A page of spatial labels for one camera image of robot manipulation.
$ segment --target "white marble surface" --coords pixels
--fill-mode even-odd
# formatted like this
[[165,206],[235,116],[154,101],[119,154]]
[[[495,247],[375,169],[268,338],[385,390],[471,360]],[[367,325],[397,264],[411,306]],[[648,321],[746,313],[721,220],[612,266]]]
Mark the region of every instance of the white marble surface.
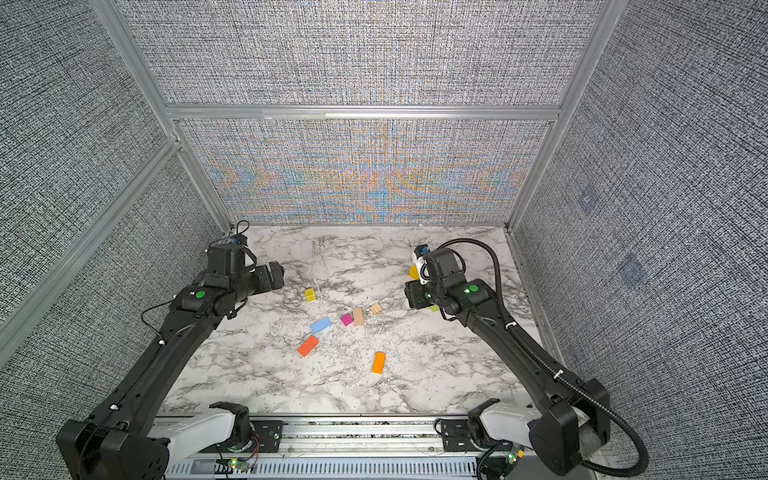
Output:
[[[286,285],[251,297],[240,315],[224,320],[192,356],[161,411],[194,412],[213,402],[246,405],[251,412],[450,413],[466,412],[490,397],[529,397],[515,376],[461,323],[429,309],[410,310],[403,293],[416,245],[437,247],[456,237],[490,244],[499,256],[505,301],[539,340],[521,282],[500,227],[251,227],[249,245],[259,263],[277,260]],[[455,245],[467,278],[493,284],[490,257],[479,247]],[[308,303],[304,290],[314,288]],[[353,307],[365,326],[344,326]],[[330,317],[320,344],[303,358],[296,349],[310,324]],[[371,372],[376,352],[384,373]]]

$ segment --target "metal vent grille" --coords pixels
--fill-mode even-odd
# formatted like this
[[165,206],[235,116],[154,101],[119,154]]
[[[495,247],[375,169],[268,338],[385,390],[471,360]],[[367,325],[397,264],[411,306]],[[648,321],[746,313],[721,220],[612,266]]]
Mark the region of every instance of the metal vent grille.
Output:
[[559,104],[601,0],[118,0],[172,103]]
[[[167,480],[224,478],[213,459],[188,459],[170,468]],[[474,478],[476,460],[465,458],[260,458],[251,473],[230,478]]]
[[507,219],[547,122],[184,120],[229,211],[254,223]]

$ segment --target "blue block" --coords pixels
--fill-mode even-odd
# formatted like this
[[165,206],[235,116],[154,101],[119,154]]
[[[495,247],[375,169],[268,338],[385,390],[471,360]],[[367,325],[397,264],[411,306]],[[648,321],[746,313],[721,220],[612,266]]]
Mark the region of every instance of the blue block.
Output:
[[318,333],[318,332],[322,332],[329,326],[331,326],[331,319],[326,317],[320,320],[319,322],[313,323],[312,326],[310,326],[310,328],[312,329],[312,333]]

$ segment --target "textured gray panel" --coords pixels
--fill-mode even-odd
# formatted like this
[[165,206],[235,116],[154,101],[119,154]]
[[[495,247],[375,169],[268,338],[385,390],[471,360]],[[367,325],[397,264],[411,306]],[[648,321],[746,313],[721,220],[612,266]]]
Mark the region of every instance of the textured gray panel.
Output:
[[543,121],[185,120],[235,218],[256,223],[502,222]]
[[558,104],[601,6],[118,0],[169,102]]
[[754,2],[631,2],[518,231],[647,477],[766,477],[766,45]]
[[191,281],[219,236],[174,156],[0,372],[3,478],[69,478],[59,427],[122,380],[153,336],[139,312]]
[[0,323],[165,136],[87,1],[0,5]]

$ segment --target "wire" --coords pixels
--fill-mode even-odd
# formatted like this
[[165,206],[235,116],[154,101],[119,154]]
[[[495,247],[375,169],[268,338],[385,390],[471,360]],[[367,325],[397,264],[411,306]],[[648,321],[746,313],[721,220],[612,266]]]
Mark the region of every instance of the wire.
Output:
[[498,447],[502,446],[503,441],[499,440],[496,442],[496,445],[493,445],[490,449],[486,450],[484,454],[482,454],[482,457],[480,457],[480,460],[478,462],[478,468],[475,470],[475,476],[478,480],[482,480],[482,477],[480,476],[480,471],[482,470],[482,466],[485,465],[485,463],[488,461],[488,457],[493,455],[493,452],[498,450]]
[[[245,228],[242,232],[240,232],[240,224],[245,223]],[[240,220],[237,222],[237,225],[235,225],[235,233],[232,233],[231,235],[227,235],[226,237],[217,238],[216,240],[212,241],[208,244],[208,248],[210,248],[214,243],[220,242],[221,240],[226,240],[228,238],[234,238],[236,235],[241,235],[242,233],[246,233],[246,231],[250,228],[250,222],[248,220]]]
[[258,435],[256,435],[255,437],[252,437],[251,439],[252,440],[256,440],[256,450],[253,450],[253,453],[250,454],[250,457],[248,457],[246,462],[248,462],[248,460],[251,460],[253,458],[253,455],[255,454],[256,455],[256,461],[253,464],[256,465],[256,463],[259,461],[259,449],[260,449],[259,447],[260,447],[261,441],[259,440],[259,436]]
[[144,319],[144,314],[146,314],[146,313],[147,313],[147,312],[149,312],[150,310],[154,310],[154,309],[158,308],[159,306],[167,305],[168,303],[171,303],[171,302],[173,302],[173,301],[174,301],[174,299],[170,299],[170,300],[168,300],[167,302],[158,303],[158,304],[157,304],[157,305],[155,305],[155,306],[151,306],[151,307],[149,307],[149,308],[148,308],[148,309],[146,309],[144,312],[141,312],[141,315],[140,315],[140,318],[141,318],[141,322],[142,322],[144,325],[146,325],[146,326],[150,327],[150,328],[152,329],[152,331],[153,331],[153,332],[155,332],[155,333],[157,334],[157,336],[159,336],[159,337],[160,337],[160,339],[161,339],[161,340],[163,340],[163,341],[165,341],[165,339],[164,339],[164,338],[163,338],[163,336],[160,334],[160,331],[159,331],[158,329],[154,328],[154,327],[153,327],[152,325],[150,325],[149,323],[147,323],[147,320],[145,320],[145,319]]
[[[221,458],[221,460],[223,461],[224,457],[221,455],[221,450],[219,449],[218,443],[216,444],[216,451],[219,452],[219,458]],[[224,476],[229,478],[230,475],[227,473],[227,468],[229,467],[227,465],[223,465],[223,467],[224,467]],[[216,462],[214,462],[214,478],[216,478]]]
[[602,403],[597,401],[591,395],[584,392],[581,388],[571,384],[568,380],[563,378],[563,375],[559,375],[558,374],[559,369],[555,370],[553,366],[545,362],[528,345],[525,339],[523,339],[518,334],[516,329],[514,328],[509,329],[509,326],[511,325],[512,322],[515,321],[515,319],[512,317],[512,315],[510,315],[509,311],[507,311],[507,307],[504,305],[504,296],[502,295],[502,269],[499,266],[496,252],[494,252],[493,249],[489,247],[487,244],[481,242],[480,240],[475,240],[472,238],[457,238],[454,240],[449,240],[445,242],[443,245],[441,245],[440,247],[438,247],[438,249],[447,247],[448,245],[452,245],[454,243],[472,243],[474,245],[477,245],[478,247],[481,247],[486,252],[488,252],[488,254],[491,255],[491,260],[493,260],[493,273],[494,273],[494,278],[496,282],[496,306],[498,307],[499,316],[505,322],[509,321],[507,331],[515,340],[515,342],[517,342],[517,344],[523,350],[525,350],[525,352],[536,363],[538,363],[543,369],[547,370],[547,372],[549,372],[554,377],[555,380],[565,385],[568,389],[570,389],[571,391],[579,395],[585,402],[590,403],[596,409],[601,410],[603,413],[605,413],[605,415],[608,416],[608,418],[613,420],[616,425],[618,425],[622,430],[624,430],[624,433],[626,433],[627,436],[630,438],[630,440],[632,440],[635,448],[637,449],[637,461],[631,467],[611,468],[605,465],[599,465],[597,463],[590,462],[589,460],[586,460],[586,459],[583,460],[581,464],[584,467],[589,468],[590,470],[594,470],[595,472],[602,473],[605,475],[612,475],[614,477],[634,477],[635,475],[639,475],[642,472],[644,472],[645,469],[648,467],[648,450],[645,447],[645,443],[643,442],[643,439],[640,438],[637,432],[635,432],[634,429],[612,409],[604,406]]
[[462,272],[463,273],[467,273],[467,263],[464,261],[464,257],[459,255],[458,252],[456,250],[453,250],[452,248],[448,248],[446,250],[448,250],[450,252],[453,252],[453,254],[456,255],[459,260],[461,260],[461,262],[462,262]]

